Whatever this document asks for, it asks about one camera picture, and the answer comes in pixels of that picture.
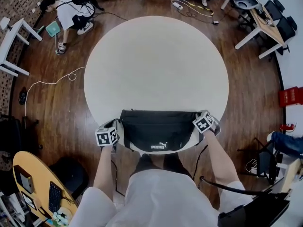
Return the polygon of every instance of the red box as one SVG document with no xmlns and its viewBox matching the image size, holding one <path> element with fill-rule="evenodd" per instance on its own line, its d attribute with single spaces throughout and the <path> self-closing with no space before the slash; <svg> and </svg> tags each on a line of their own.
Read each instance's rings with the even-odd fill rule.
<svg viewBox="0 0 303 227">
<path fill-rule="evenodd" d="M 283 91 L 279 91 L 279 105 L 286 107 L 287 105 L 303 104 L 303 87 L 292 87 Z"/>
</svg>

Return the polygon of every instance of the blue jeans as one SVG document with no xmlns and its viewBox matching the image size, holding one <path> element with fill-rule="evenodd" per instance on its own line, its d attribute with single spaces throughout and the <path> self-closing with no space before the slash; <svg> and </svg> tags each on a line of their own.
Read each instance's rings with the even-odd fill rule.
<svg viewBox="0 0 303 227">
<path fill-rule="evenodd" d="M 294 138 L 280 132 L 273 132 L 271 140 L 276 150 L 295 158 L 303 158 L 303 138 Z"/>
</svg>

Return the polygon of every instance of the round white table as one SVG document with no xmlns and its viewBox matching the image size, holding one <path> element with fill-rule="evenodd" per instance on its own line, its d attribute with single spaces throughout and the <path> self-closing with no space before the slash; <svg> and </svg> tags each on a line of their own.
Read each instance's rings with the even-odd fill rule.
<svg viewBox="0 0 303 227">
<path fill-rule="evenodd" d="M 84 75 L 89 109 L 99 125 L 123 109 L 200 111 L 221 119 L 228 75 L 212 42 L 170 17 L 139 17 L 110 30 L 89 56 Z"/>
</svg>

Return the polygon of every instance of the brick wall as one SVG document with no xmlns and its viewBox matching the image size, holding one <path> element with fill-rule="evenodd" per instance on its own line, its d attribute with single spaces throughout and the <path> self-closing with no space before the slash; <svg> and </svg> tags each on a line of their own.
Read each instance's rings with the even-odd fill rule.
<svg viewBox="0 0 303 227">
<path fill-rule="evenodd" d="M 0 0 L 0 19 L 8 17 L 11 19 L 10 25 L 16 23 L 19 19 L 24 18 L 30 26 L 33 26 L 40 15 L 40 9 L 37 3 L 42 0 Z M 25 38 L 28 33 L 25 30 L 20 30 L 20 34 Z M 0 43 L 5 36 L 4 31 L 0 29 Z M 24 44 L 18 39 L 15 39 L 9 55 L 8 61 L 17 64 Z M 13 76 L 0 70 L 0 112 L 3 114 L 9 113 L 9 97 L 11 91 Z"/>
</svg>

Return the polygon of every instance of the white t-shirt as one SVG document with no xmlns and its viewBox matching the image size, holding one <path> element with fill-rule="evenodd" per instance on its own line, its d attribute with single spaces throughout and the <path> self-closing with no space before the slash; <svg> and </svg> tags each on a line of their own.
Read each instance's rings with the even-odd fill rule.
<svg viewBox="0 0 303 227">
<path fill-rule="evenodd" d="M 81 6 L 70 1 L 71 0 L 59 0 L 59 5 L 65 2 L 69 3 L 58 6 L 57 8 L 58 19 L 64 30 L 74 25 L 72 17 L 75 15 L 89 17 L 94 13 L 94 8 L 91 4 L 87 3 L 85 6 Z"/>
<path fill-rule="evenodd" d="M 244 190 L 241 182 L 228 186 Z M 219 211 L 251 201 L 250 196 L 223 190 Z M 69 227 L 214 227 L 219 211 L 189 176 L 152 169 L 131 176 L 119 211 L 100 189 L 88 188 Z"/>
</svg>

